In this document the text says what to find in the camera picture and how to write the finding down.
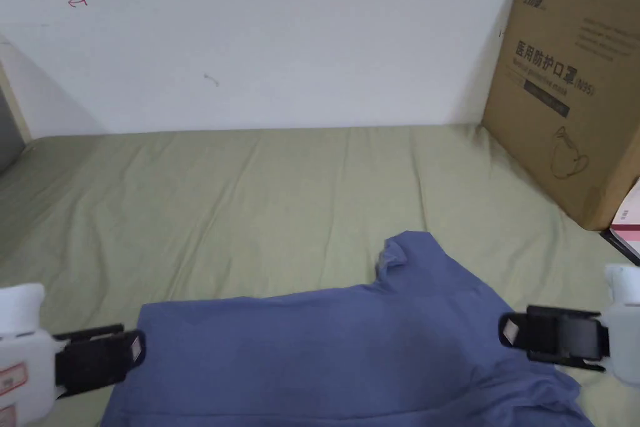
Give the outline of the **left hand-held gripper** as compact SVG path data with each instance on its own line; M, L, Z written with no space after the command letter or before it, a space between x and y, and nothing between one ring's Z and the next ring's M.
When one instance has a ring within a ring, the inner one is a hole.
M142 365L146 335L111 324L53 336L41 327L44 286L1 288L1 404L52 405L121 383Z

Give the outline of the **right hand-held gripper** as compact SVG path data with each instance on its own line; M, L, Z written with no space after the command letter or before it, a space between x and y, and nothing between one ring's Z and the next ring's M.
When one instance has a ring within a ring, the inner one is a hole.
M501 315L500 343L524 351L530 361L607 371L621 383L639 388L639 267L609 264L605 277L611 305L602 316L596 311L529 305L524 313Z

